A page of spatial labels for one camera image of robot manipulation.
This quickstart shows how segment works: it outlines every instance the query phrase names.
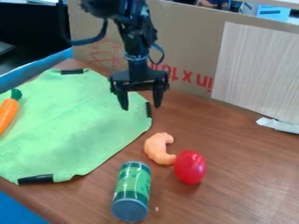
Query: green can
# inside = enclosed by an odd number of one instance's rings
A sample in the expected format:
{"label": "green can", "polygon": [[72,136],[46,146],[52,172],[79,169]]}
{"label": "green can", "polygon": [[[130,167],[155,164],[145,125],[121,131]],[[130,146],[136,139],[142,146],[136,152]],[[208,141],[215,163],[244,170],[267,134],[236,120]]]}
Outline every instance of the green can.
{"label": "green can", "polygon": [[121,221],[136,222],[148,214],[150,168],[141,162],[127,162],[118,174],[112,213]]}

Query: toy tomato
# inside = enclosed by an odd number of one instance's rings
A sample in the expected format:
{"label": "toy tomato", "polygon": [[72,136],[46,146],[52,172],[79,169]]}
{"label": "toy tomato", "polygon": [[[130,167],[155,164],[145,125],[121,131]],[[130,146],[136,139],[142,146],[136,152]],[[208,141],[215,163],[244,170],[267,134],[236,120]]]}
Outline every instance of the toy tomato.
{"label": "toy tomato", "polygon": [[205,176],[205,159],[194,150],[185,150],[177,155],[174,172],[182,182],[197,184]]}

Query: can label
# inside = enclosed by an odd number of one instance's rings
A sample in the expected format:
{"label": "can label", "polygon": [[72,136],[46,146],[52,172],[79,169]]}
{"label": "can label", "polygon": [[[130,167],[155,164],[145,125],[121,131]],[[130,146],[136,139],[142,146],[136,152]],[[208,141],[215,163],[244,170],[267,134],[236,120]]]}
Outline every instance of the can label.
{"label": "can label", "polygon": [[138,200],[145,206],[150,198],[150,169],[141,163],[126,163],[122,166],[113,201]]}

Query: orange carrot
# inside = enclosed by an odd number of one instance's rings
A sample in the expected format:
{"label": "orange carrot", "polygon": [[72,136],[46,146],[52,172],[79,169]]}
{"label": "orange carrot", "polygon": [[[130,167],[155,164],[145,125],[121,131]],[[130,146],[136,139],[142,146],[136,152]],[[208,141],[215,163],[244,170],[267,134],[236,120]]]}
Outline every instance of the orange carrot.
{"label": "orange carrot", "polygon": [[13,88],[11,98],[3,101],[0,108],[0,136],[7,130],[18,112],[18,100],[22,98],[20,90]]}

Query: wooden board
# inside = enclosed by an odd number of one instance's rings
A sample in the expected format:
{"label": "wooden board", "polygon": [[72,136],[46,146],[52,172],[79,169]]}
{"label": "wooden board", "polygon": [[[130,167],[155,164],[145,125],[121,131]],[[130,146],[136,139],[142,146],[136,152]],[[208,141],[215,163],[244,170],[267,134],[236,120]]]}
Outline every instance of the wooden board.
{"label": "wooden board", "polygon": [[[97,70],[73,59],[56,66],[76,67]],[[0,178],[0,191],[50,223],[125,224],[112,215],[111,202],[121,164],[133,160],[152,170],[149,216],[142,224],[299,223],[298,136],[258,126],[260,115],[223,104],[171,90],[153,109],[152,128],[99,169],[56,184],[13,185]],[[172,166],[145,155],[144,141],[162,131],[175,137],[170,153],[193,149],[204,155],[200,185],[182,184]]]}
{"label": "wooden board", "polygon": [[299,123],[299,35],[227,23],[212,98]]}

